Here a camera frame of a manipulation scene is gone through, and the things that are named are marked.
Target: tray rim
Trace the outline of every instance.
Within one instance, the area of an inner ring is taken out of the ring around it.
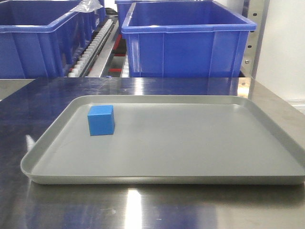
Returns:
[[[52,122],[52,124],[45,130],[45,132],[39,137],[39,139],[36,141],[36,143],[34,144],[34,146],[32,147],[32,149],[30,149],[22,158],[21,162],[20,162],[20,168],[21,171],[31,180],[33,180],[36,183],[39,184],[130,184],[130,183],[141,183],[141,184],[226,184],[224,182],[222,182],[221,178],[225,177],[226,179],[231,178],[233,181],[239,178],[243,178],[243,177],[251,177],[251,178],[255,178],[255,177],[259,177],[259,178],[264,178],[264,177],[268,177],[270,179],[270,177],[274,177],[279,179],[278,181],[274,181],[274,182],[253,182],[253,183],[249,183],[249,182],[229,182],[227,184],[270,184],[270,185],[282,185],[283,183],[281,182],[281,180],[283,180],[285,182],[285,184],[288,185],[295,185],[295,184],[301,184],[305,181],[305,154],[304,155],[298,155],[298,156],[303,156],[304,158],[302,158],[301,161],[298,160],[298,158],[295,157],[295,155],[292,155],[292,157],[294,157],[297,161],[297,163],[304,169],[304,173],[302,175],[273,175],[273,176],[71,176],[71,175],[37,175],[32,173],[32,170],[34,168],[34,166],[36,165],[36,163],[39,162],[40,158],[43,156],[44,153],[40,154],[39,158],[35,158],[35,162],[32,163],[30,169],[25,168],[24,164],[27,162],[27,160],[30,160],[28,157],[31,156],[32,151],[35,151],[36,148],[38,148],[41,144],[41,141],[44,140],[45,136],[49,134],[49,131],[51,129],[54,128],[54,126],[58,123],[58,121],[60,119],[63,118],[63,116],[65,115],[66,111],[69,109],[72,109],[71,107],[73,107],[74,104],[80,103],[76,110],[83,105],[86,104],[96,104],[93,103],[91,101],[87,101],[90,98],[95,98],[95,97],[104,97],[104,98],[123,98],[123,99],[127,99],[127,100],[132,100],[133,98],[142,98],[142,99],[156,99],[156,98],[167,98],[169,100],[174,99],[174,100],[180,100],[177,98],[187,98],[187,100],[194,100],[194,102],[192,103],[183,103],[183,102],[178,102],[178,103],[159,103],[159,104],[215,104],[215,103],[201,103],[200,99],[206,98],[208,100],[212,100],[212,99],[216,99],[219,101],[222,101],[223,99],[225,99],[224,101],[226,101],[226,103],[216,103],[216,104],[235,104],[235,105],[240,105],[246,108],[247,104],[251,104],[252,106],[255,107],[255,109],[257,111],[259,111],[261,114],[265,115],[266,118],[268,119],[268,122],[272,123],[273,126],[275,126],[280,132],[282,132],[281,134],[284,134],[285,137],[288,138],[288,140],[295,145],[296,147],[298,147],[302,152],[301,153],[305,153],[305,149],[303,147],[301,147],[281,126],[279,126],[269,115],[267,115],[259,106],[257,106],[253,101],[251,101],[248,98],[244,98],[244,97],[239,97],[239,96],[234,96],[234,95],[84,95],[84,96],[80,96],[77,97],[75,99],[73,99],[66,107],[65,109],[59,114],[59,116]],[[126,102],[110,102],[111,104],[153,104],[156,102],[145,102],[145,103],[140,103],[140,102],[136,102],[136,103],[126,103]],[[50,179],[52,177],[56,177],[59,180],[63,179],[66,180],[67,177],[72,177],[72,178],[83,178],[86,179],[87,177],[89,178],[102,178],[105,180],[105,182],[64,182],[64,183],[58,183],[58,182],[41,182],[40,178],[46,178],[46,179]],[[220,178],[220,182],[202,182],[205,179],[209,179],[210,177],[218,177]],[[289,178],[291,177],[295,177],[298,178],[298,181],[294,181],[294,182],[287,182],[287,179],[289,180]],[[151,178],[152,180],[148,180],[148,182],[143,181],[144,179],[147,178]],[[175,183],[174,180],[177,178],[186,178],[184,182],[179,182],[179,183]],[[116,179],[119,180],[119,182],[117,181],[112,181],[110,182],[109,179]]]

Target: blue plastic bin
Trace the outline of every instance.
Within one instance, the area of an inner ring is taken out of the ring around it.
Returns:
[[[65,76],[86,48],[94,12],[70,11],[79,1],[0,2],[0,78]]]
[[[119,31],[122,30],[123,22],[131,5],[134,2],[145,2],[145,1],[178,1],[178,0],[115,0],[115,4],[117,5],[118,8]]]
[[[99,2],[103,7],[96,11],[96,26],[106,18],[105,2],[104,0],[99,0]]]
[[[133,3],[122,26],[130,75],[237,77],[255,29],[215,1]]]

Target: bin rim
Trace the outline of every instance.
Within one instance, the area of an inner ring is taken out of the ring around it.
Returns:
[[[196,25],[149,25],[149,26],[129,26],[132,19],[133,10],[137,4],[151,4],[154,2],[134,2],[124,20],[122,25],[123,34],[134,34],[134,33],[175,33],[175,32],[214,32],[214,31],[253,31],[256,29],[256,23],[249,20],[248,18],[237,14],[224,5],[215,2],[207,1],[211,4],[218,5],[224,10],[229,11],[231,14],[236,16],[238,19],[244,21],[243,24],[196,24]]]
[[[65,14],[61,15],[59,18],[55,19],[48,25],[0,25],[0,33],[50,33],[57,30],[61,27],[64,23],[70,20],[79,12],[76,11],[68,11]]]
[[[162,0],[162,1],[197,1],[197,0]],[[134,2],[160,2],[160,0],[115,0],[115,4],[132,4]]]

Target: white wall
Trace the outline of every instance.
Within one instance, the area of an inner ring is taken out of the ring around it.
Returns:
[[[117,11],[116,4],[114,3],[114,0],[105,0],[105,7],[109,7]]]
[[[220,4],[232,9],[234,12],[242,14],[244,0],[216,0]]]
[[[270,0],[256,79],[285,100],[305,99],[305,0]]]

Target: plastic tray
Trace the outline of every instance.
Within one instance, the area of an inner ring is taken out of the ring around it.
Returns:
[[[90,136],[92,105],[113,135]],[[41,184],[300,184],[305,152],[250,100],[92,95],[72,101],[21,162]]]

